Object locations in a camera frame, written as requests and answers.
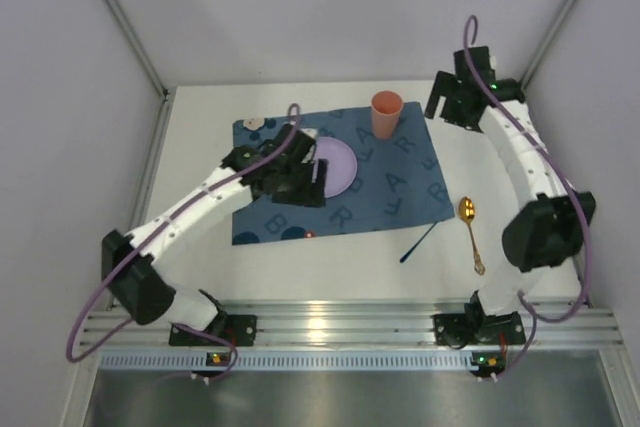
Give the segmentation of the purple plastic plate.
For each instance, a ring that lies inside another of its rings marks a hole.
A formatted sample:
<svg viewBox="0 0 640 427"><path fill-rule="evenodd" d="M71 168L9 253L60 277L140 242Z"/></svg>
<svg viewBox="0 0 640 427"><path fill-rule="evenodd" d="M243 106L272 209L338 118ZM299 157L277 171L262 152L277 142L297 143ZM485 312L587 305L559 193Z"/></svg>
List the purple plastic plate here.
<svg viewBox="0 0 640 427"><path fill-rule="evenodd" d="M333 137L319 137L314 158L327 161L326 198L336 197L349 189L357 176L358 161L345 142Z"/></svg>

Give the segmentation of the orange plastic cup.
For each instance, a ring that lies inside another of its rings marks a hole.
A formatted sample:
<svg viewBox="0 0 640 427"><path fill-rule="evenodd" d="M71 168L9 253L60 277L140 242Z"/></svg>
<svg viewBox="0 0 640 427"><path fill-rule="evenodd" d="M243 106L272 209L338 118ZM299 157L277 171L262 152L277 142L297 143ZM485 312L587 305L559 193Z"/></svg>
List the orange plastic cup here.
<svg viewBox="0 0 640 427"><path fill-rule="evenodd" d="M392 137L404 107L402 98L392 91L381 91L371 99L373 134L380 140Z"/></svg>

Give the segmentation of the blue letter-print placemat cloth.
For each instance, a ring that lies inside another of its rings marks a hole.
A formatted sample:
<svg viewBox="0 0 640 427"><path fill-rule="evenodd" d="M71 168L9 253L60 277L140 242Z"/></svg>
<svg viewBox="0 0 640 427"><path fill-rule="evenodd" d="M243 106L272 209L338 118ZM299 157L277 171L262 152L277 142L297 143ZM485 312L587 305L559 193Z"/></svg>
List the blue letter-print placemat cloth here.
<svg viewBox="0 0 640 427"><path fill-rule="evenodd" d="M322 208L260 199L232 216L235 246L341 234L394 230L449 220L455 208L417 102L405 103L388 140L372 131L371 108L351 107L301 117L319 137L345 142L358 161L344 193Z"/></svg>

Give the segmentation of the blue metallic fork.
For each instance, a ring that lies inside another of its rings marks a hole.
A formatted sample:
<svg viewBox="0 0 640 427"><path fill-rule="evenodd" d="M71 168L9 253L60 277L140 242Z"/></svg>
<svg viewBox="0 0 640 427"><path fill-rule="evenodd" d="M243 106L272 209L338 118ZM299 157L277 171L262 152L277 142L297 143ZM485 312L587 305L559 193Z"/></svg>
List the blue metallic fork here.
<svg viewBox="0 0 640 427"><path fill-rule="evenodd" d="M420 244L426 239L426 237L433 231L433 229L438 225L439 222L435 222L429 226L429 228L424 232L424 234L411 246L399 259L399 263L405 263L409 257L415 252L415 250L420 246Z"/></svg>

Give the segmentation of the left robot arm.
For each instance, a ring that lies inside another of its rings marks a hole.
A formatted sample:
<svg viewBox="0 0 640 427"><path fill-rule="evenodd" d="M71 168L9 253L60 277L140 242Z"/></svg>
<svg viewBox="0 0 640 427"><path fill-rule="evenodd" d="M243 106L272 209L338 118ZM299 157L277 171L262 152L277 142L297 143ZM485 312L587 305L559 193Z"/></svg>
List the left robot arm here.
<svg viewBox="0 0 640 427"><path fill-rule="evenodd" d="M127 311L145 326L182 325L194 335L219 336L228 321L222 304L203 289L171 284L191 244L214 226L260 199L319 208L325 204L328 163L315 157L317 132L287 124L258 147L235 147L190 194L127 233L109 232L101 243L102 278Z"/></svg>

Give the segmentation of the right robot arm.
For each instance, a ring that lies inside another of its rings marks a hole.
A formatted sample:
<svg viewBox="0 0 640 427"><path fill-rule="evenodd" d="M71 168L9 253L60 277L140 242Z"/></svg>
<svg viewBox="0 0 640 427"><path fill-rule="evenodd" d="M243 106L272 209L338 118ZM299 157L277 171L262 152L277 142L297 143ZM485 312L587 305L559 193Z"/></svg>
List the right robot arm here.
<svg viewBox="0 0 640 427"><path fill-rule="evenodd" d="M524 342L517 309L554 269L587 250L596 209L589 191L578 192L559 174L514 79L497 79L486 46L458 50L453 72L437 73L425 117L484 134L512 183L518 211L501 234L505 262L454 317L456 331L438 341Z"/></svg>

